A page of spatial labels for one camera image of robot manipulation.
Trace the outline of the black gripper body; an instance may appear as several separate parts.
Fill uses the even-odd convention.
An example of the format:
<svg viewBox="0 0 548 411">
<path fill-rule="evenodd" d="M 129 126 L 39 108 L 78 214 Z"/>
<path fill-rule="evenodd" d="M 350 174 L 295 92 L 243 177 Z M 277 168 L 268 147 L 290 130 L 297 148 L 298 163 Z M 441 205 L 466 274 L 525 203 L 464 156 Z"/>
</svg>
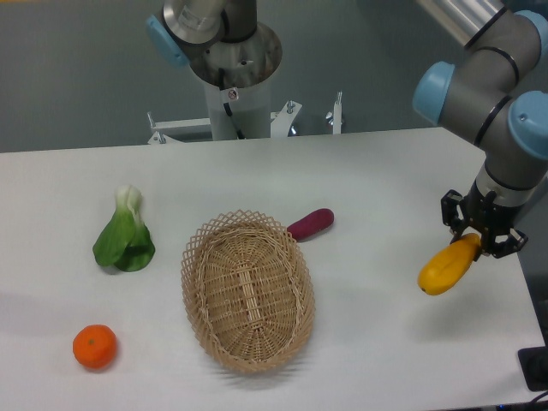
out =
<svg viewBox="0 0 548 411">
<path fill-rule="evenodd" d="M 495 192 L 488 190 L 483 194 L 474 182 L 463 199 L 462 216 L 466 226 L 493 238 L 508 235 L 523 205 L 500 205 L 496 200 Z"/>
</svg>

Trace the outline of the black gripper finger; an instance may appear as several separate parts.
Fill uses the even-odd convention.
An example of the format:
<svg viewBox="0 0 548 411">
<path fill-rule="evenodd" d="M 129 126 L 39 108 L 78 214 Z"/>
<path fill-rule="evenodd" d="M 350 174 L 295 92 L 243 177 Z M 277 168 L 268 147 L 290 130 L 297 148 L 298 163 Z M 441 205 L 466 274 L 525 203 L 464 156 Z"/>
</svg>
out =
<svg viewBox="0 0 548 411">
<path fill-rule="evenodd" d="M 457 191 L 449 190 L 440 200 L 442 222 L 452 235 L 450 243 L 459 241 L 469 226 L 465 198 Z"/>
<path fill-rule="evenodd" d="M 504 233 L 486 230 L 480 239 L 480 254 L 501 259 L 518 253 L 527 244 L 527 235 L 518 229 L 510 228 Z"/>
</svg>

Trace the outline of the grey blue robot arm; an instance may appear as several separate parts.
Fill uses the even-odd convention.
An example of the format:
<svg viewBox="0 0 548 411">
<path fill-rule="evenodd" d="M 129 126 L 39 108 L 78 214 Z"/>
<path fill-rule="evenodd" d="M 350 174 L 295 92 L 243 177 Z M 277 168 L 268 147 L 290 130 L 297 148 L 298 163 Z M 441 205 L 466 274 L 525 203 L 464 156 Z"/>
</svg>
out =
<svg viewBox="0 0 548 411">
<path fill-rule="evenodd" d="M 433 64 L 418 83 L 414 110 L 485 153 L 468 194 L 449 191 L 442 219 L 455 240 L 479 233 L 479 253 L 502 258 L 527 242 L 514 226 L 547 171 L 547 96 L 512 90 L 547 56 L 547 21 L 499 1 L 424 1 L 423 9 L 469 53 Z M 300 110 L 270 110 L 270 81 L 282 59 L 277 35 L 254 1 L 167 1 L 146 20 L 159 54 L 190 67 L 203 87 L 215 140 L 287 137 Z"/>
</svg>

